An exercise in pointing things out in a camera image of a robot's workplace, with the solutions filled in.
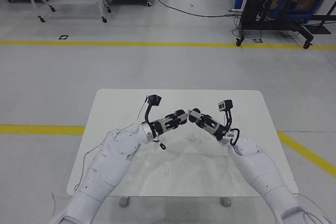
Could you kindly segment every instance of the black stand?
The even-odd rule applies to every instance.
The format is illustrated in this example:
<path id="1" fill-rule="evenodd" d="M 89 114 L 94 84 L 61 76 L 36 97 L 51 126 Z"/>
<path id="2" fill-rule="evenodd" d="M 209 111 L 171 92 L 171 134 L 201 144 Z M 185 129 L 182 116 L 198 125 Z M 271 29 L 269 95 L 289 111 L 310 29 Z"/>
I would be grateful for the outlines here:
<path id="1" fill-rule="evenodd" d="M 303 26 L 298 24 L 296 21 L 289 20 L 285 17 L 287 10 L 291 4 L 292 0 L 288 0 L 280 14 L 280 17 L 276 20 L 265 21 L 265 18 L 270 10 L 270 6 L 273 0 L 269 0 L 265 5 L 265 9 L 259 21 L 256 21 L 256 16 L 258 15 L 259 2 L 248 0 L 245 4 L 244 10 L 241 14 L 241 19 L 239 22 L 238 30 L 239 37 L 236 38 L 236 45 L 240 46 L 244 41 L 243 30 L 291 30 L 293 32 L 299 32 L 305 39 L 304 49 L 310 47 L 311 41 L 314 39 Z"/>
<path id="2" fill-rule="evenodd" d="M 336 1 L 335 3 L 332 5 L 332 7 L 330 8 L 330 10 L 328 11 L 328 13 L 326 14 L 326 17 L 330 16 L 332 11 L 336 8 Z M 310 26 L 310 25 L 306 25 L 305 28 L 307 28 L 307 30 L 309 30 L 310 33 L 312 34 L 331 34 L 330 31 L 328 31 L 328 29 L 326 29 L 323 25 L 326 22 L 326 20 L 322 20 L 321 23 L 318 26 Z"/>

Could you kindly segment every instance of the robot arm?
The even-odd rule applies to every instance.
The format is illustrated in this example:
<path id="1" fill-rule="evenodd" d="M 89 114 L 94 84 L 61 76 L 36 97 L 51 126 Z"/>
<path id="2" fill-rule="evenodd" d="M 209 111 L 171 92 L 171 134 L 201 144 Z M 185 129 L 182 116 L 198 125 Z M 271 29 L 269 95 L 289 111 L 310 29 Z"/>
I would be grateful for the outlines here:
<path id="1" fill-rule="evenodd" d="M 114 129 L 108 134 L 70 203 L 48 224 L 92 223 L 103 201 L 123 179 L 141 144 L 148 144 L 155 137 L 186 123 L 188 116 L 184 110 L 149 122 L 148 113 L 152 106 L 159 105 L 161 98 L 152 95 L 147 99 L 146 121 L 134 132 Z"/>
<path id="2" fill-rule="evenodd" d="M 263 149 L 251 139 L 239 137 L 238 129 L 230 128 L 231 100 L 219 103 L 218 107 L 220 111 L 225 111 L 230 116 L 225 126 L 212 119 L 211 116 L 201 114 L 197 108 L 188 111 L 189 120 L 213 135 L 222 146 L 227 147 L 229 155 L 245 181 L 267 203 L 275 217 L 275 223 L 315 223 L 312 218 L 321 223 L 330 223 L 326 217 L 312 212 L 292 194 L 283 181 L 275 162 Z"/>

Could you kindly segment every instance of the yellow floor line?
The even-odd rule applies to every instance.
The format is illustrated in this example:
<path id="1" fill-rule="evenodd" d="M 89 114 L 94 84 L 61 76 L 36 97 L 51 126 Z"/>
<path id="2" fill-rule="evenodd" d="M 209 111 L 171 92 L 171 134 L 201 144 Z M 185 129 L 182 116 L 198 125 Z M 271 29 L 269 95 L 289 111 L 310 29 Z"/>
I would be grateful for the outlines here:
<path id="1" fill-rule="evenodd" d="M 82 126 L 0 125 L 0 134 L 52 134 L 81 136 Z"/>
<path id="2" fill-rule="evenodd" d="M 299 153 L 301 156 L 303 156 L 316 166 L 320 167 L 322 170 L 324 170 L 325 172 L 327 172 L 336 179 L 336 167 L 334 165 L 325 161 L 323 158 L 314 154 L 313 152 L 311 152 L 304 146 L 300 145 L 299 143 L 297 143 L 287 135 L 283 134 L 282 132 L 278 132 L 278 136 L 280 141 L 284 143 L 286 146 L 288 146 L 295 152 Z"/>
<path id="3" fill-rule="evenodd" d="M 50 134 L 81 136 L 84 131 L 85 127 L 83 126 L 0 125 L 0 134 Z M 336 167 L 334 165 L 325 161 L 282 132 L 278 132 L 278 136 L 280 141 L 286 146 L 296 151 L 336 179 Z"/>
<path id="4" fill-rule="evenodd" d="M 238 48 L 227 43 L 161 43 L 161 42 L 102 42 L 102 41 L 5 41 L 0 45 L 42 45 L 42 46 L 173 46 L 193 48 Z M 259 49 L 303 49 L 302 45 L 284 44 L 242 44 L 239 48 Z M 311 50 L 336 50 L 336 46 L 311 46 Z"/>

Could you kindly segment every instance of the epoxy floor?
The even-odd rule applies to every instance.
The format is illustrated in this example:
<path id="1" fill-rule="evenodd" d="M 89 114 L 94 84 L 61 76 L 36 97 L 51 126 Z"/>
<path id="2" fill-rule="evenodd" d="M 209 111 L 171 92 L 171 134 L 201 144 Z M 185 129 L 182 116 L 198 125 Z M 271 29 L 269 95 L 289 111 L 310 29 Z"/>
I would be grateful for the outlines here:
<path id="1" fill-rule="evenodd" d="M 165 0 L 192 13 L 223 15 L 232 1 Z M 235 43 L 232 18 L 200 18 L 152 7 L 113 4 L 103 24 L 95 1 L 38 3 L 0 0 L 0 40 Z M 333 33 L 315 45 L 336 45 Z M 251 32 L 252 44 L 260 32 Z M 302 45 L 263 31 L 264 44 Z M 336 50 L 133 46 L 0 45 L 0 124 L 84 126 L 100 88 L 259 90 L 276 130 L 336 166 Z M 66 186 L 81 136 L 0 134 L 0 224 L 45 223 L 50 191 Z M 336 180 L 283 145 L 300 193 L 336 223 Z M 68 200 L 57 199 L 56 211 Z M 261 198 L 108 198 L 94 223 L 274 223 Z"/>

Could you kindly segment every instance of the table top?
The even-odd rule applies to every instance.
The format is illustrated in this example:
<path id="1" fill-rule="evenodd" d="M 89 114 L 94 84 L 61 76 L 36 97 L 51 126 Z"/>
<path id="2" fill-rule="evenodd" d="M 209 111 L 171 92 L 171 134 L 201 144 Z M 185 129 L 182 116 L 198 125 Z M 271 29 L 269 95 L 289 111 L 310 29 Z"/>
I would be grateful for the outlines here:
<path id="1" fill-rule="evenodd" d="M 224 113 L 218 103 L 233 100 L 232 127 L 242 137 L 253 139 L 277 164 L 282 177 L 293 193 L 298 193 L 289 164 L 271 120 L 262 94 L 254 90 L 98 90 L 87 121 L 80 148 L 67 185 L 74 193 L 79 182 L 84 154 L 99 145 L 106 133 L 114 128 L 135 130 L 144 121 L 146 95 L 162 97 L 159 106 L 150 112 L 150 120 L 163 118 L 175 110 L 199 108 L 203 114 L 223 123 Z M 162 136 L 162 150 L 155 142 L 141 145 L 122 182 L 110 196 L 157 197 L 259 197 L 245 182 L 227 149 L 206 131 L 187 122 Z M 99 149 L 86 156 L 85 173 Z"/>

